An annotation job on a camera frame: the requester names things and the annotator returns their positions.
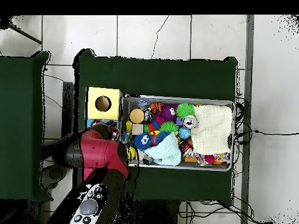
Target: light blue cloth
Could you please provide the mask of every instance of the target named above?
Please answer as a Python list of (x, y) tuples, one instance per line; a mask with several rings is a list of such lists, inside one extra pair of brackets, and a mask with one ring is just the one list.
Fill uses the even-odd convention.
[(157, 146), (146, 149), (144, 153), (152, 157), (155, 163), (165, 166), (177, 166), (182, 158), (178, 139), (173, 132)]

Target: purple plush toy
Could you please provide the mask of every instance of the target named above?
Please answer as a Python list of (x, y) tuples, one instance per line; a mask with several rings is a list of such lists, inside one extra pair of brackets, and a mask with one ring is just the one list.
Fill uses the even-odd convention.
[(178, 104), (165, 104), (162, 107), (161, 116), (165, 121), (176, 120), (176, 108)]

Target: blue fuzzy toy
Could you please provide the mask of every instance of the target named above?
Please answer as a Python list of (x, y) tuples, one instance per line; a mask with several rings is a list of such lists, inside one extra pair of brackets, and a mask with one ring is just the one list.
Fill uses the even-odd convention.
[(144, 151), (152, 146), (152, 135), (149, 133), (143, 132), (134, 137), (133, 144), (140, 151)]
[(134, 137), (133, 144), (140, 151), (144, 151), (153, 145), (155, 138), (155, 145), (158, 145), (169, 133), (161, 131), (158, 135), (153, 136), (149, 133), (143, 132)]
[(156, 137), (156, 145), (169, 135), (169, 132), (161, 131)]

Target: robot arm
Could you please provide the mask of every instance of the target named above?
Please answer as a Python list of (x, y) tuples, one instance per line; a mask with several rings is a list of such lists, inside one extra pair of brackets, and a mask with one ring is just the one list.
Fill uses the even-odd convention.
[(115, 129), (99, 122), (43, 147), (44, 159), (52, 156), (57, 165), (94, 168), (70, 191), (48, 224), (113, 224), (129, 177), (126, 148), (114, 137)]

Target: green table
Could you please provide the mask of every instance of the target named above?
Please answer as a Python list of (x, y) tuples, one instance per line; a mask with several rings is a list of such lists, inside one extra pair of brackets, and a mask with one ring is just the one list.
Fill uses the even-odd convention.
[[(119, 89), (123, 94), (235, 101), (237, 60), (170, 61), (95, 57), (89, 49), (78, 54), (79, 129), (84, 129), (86, 87)], [(133, 187), (137, 168), (131, 167)], [(135, 199), (221, 200), (231, 204), (232, 170), (203, 171), (140, 168)]]
[(39, 183), (48, 52), (0, 57), (0, 199), (51, 200)]

